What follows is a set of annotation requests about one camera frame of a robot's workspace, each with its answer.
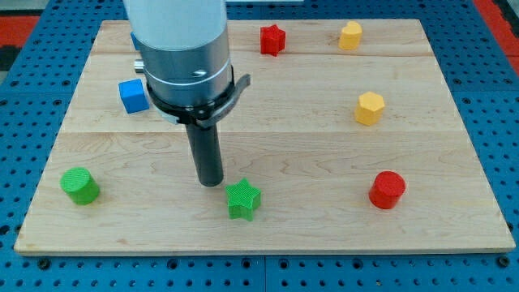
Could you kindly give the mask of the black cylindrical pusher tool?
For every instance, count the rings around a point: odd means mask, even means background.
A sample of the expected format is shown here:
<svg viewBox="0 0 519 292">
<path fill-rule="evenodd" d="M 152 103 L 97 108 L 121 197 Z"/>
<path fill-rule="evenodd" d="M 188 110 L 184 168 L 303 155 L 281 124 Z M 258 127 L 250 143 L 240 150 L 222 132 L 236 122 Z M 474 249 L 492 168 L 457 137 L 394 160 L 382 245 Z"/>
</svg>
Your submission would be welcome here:
<svg viewBox="0 0 519 292">
<path fill-rule="evenodd" d="M 219 185 L 224 174 L 217 127 L 188 124 L 186 130 L 199 182 L 206 187 Z"/>
</svg>

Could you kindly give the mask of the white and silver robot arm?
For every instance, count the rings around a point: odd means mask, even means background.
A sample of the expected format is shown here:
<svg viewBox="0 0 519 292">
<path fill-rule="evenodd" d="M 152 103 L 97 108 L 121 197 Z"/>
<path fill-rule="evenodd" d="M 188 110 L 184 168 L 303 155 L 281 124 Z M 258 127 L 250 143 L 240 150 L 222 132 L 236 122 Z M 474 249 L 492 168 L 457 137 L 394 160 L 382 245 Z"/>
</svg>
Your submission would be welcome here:
<svg viewBox="0 0 519 292">
<path fill-rule="evenodd" d="M 223 180 L 217 124 L 251 83 L 235 79 L 224 0 L 123 0 L 159 114 L 187 130 L 199 182 Z"/>
</svg>

